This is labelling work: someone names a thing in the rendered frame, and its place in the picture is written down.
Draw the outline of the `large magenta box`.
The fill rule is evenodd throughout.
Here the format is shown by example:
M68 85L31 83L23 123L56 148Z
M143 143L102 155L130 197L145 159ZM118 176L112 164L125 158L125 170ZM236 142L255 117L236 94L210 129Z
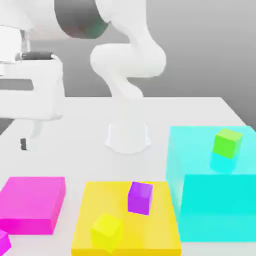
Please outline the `large magenta box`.
M63 176L10 177L0 190L0 229L10 235L52 235L65 195Z

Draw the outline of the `small green cube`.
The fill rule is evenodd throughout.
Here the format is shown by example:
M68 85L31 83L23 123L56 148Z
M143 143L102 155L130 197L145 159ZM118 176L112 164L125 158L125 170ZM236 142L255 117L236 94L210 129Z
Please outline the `small green cube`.
M243 134L228 128L222 128L214 138L212 152L233 159L240 151Z

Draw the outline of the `small purple cube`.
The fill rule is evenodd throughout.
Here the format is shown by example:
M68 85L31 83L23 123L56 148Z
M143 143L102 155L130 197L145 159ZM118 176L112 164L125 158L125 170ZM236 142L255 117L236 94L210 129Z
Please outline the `small purple cube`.
M133 181L127 195L127 211L148 216L153 200L153 185Z

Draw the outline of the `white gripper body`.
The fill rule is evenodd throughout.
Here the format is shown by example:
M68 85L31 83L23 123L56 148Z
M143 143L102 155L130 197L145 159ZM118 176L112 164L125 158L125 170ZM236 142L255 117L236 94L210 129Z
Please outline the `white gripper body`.
M30 80L33 90L0 90L0 118L51 121L63 116L63 64L58 57L1 63L2 80Z

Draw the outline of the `small magenta cube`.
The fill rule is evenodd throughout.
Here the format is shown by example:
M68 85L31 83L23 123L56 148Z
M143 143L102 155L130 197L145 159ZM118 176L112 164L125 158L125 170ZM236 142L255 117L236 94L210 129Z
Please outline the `small magenta cube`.
M0 256L3 256L11 247L9 235L0 229Z

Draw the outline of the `large yellow box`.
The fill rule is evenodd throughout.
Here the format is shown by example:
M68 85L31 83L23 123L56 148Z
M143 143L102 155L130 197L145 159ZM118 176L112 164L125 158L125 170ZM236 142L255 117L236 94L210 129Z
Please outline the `large yellow box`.
M130 181L85 184L71 245L71 256L181 256L181 241L165 181L153 181L149 215L127 211ZM123 238L113 253L93 247L91 226L103 213L123 220Z

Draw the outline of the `large cyan box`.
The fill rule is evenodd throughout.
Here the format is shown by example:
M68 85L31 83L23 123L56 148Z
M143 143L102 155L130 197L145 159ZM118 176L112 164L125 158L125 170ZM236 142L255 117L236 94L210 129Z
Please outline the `large cyan box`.
M220 126L172 126L166 176L182 242L256 242L256 131L243 134L232 173L210 168Z

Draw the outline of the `small cyan cube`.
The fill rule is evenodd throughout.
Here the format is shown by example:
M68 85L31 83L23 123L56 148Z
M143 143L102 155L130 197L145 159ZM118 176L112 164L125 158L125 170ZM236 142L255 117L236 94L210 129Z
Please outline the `small cyan cube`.
M213 152L211 154L209 166L215 172L221 174L230 174L236 169L237 161L237 155L233 158L228 158Z

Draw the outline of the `small yellow cube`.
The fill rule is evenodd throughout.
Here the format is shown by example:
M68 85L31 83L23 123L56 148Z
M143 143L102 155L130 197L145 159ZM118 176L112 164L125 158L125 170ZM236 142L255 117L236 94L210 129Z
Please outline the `small yellow cube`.
M123 221L116 216L103 213L94 222L90 231L92 245L112 253L123 238Z

